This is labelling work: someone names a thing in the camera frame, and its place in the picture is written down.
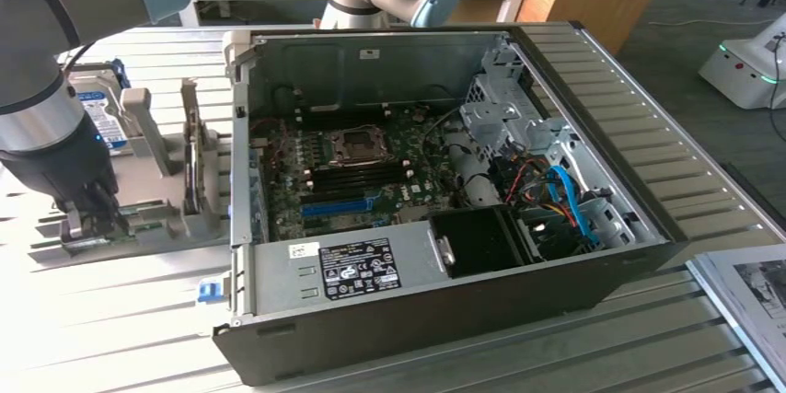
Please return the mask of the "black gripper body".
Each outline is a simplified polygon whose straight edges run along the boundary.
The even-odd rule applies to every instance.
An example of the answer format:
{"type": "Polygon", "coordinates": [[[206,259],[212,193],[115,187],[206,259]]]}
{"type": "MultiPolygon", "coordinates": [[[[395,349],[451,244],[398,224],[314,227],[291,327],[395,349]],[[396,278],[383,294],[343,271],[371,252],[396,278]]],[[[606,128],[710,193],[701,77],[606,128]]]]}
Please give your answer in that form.
{"type": "Polygon", "coordinates": [[[111,197],[118,193],[110,150],[87,114],[63,141],[32,151],[1,151],[1,163],[27,188],[58,203],[90,203],[95,185],[111,197]]]}

